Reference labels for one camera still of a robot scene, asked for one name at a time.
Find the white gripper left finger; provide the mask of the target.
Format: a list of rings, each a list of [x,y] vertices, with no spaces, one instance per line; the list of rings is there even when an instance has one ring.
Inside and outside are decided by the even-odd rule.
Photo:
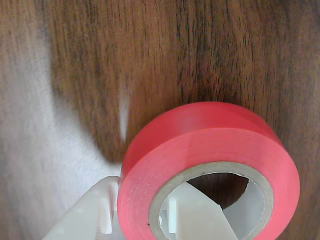
[[[45,240],[121,240],[117,213],[120,177],[92,186],[48,232]]]

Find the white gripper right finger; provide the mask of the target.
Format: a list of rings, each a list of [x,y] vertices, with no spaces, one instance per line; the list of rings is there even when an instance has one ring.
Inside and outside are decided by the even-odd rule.
[[[219,204],[184,182],[164,200],[159,226],[170,240],[236,240]]]

